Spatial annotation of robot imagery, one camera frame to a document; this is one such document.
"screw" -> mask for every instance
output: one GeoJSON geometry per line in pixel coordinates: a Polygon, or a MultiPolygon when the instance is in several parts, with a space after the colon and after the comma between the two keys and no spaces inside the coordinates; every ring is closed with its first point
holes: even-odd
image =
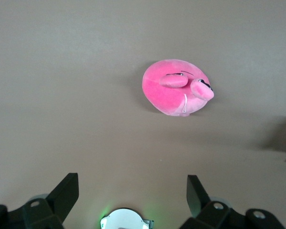
{"type": "Polygon", "coordinates": [[[214,203],[214,208],[216,208],[218,210],[222,210],[222,209],[224,209],[224,206],[221,203],[214,203]]]}
{"type": "Polygon", "coordinates": [[[31,207],[36,207],[39,205],[39,201],[34,201],[33,203],[31,203],[31,207]]]}
{"type": "Polygon", "coordinates": [[[254,216],[259,218],[259,219],[265,219],[266,216],[263,214],[263,212],[260,212],[260,211],[254,211],[253,212],[254,216]]]}

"black mechanical bracket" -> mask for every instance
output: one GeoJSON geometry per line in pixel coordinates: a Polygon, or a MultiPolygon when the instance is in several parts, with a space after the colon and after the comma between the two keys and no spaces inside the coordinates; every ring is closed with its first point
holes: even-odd
{"type": "Polygon", "coordinates": [[[285,229],[268,211],[249,209],[243,216],[222,202],[211,201],[197,176],[187,178],[186,199],[193,217],[180,229],[285,229]]]}
{"type": "Polygon", "coordinates": [[[0,229],[63,229],[78,196],[78,174],[69,173],[45,199],[30,200],[11,212],[0,205],[0,229]]]}

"stuffed animal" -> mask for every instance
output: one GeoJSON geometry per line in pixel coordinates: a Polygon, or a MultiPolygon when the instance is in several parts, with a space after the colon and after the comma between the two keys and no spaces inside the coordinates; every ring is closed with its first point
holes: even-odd
{"type": "Polygon", "coordinates": [[[144,73],[146,98],[162,113],[189,116],[214,97],[206,75],[195,65],[181,60],[163,60],[144,73]]]}

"white robotic device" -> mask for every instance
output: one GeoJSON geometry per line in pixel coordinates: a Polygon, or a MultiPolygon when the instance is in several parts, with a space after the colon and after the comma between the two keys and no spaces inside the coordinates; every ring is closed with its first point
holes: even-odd
{"type": "Polygon", "coordinates": [[[152,229],[153,221],[142,219],[138,213],[120,208],[101,219],[101,229],[152,229]]]}

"gray floor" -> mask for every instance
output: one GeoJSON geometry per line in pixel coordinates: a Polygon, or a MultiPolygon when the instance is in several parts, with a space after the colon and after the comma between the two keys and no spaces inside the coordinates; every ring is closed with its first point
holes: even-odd
{"type": "Polygon", "coordinates": [[[78,172],[67,229],[134,208],[188,217],[186,177],[286,227],[286,0],[0,1],[0,203],[16,209],[78,172]],[[182,59],[215,97],[158,112],[146,68],[182,59]]]}

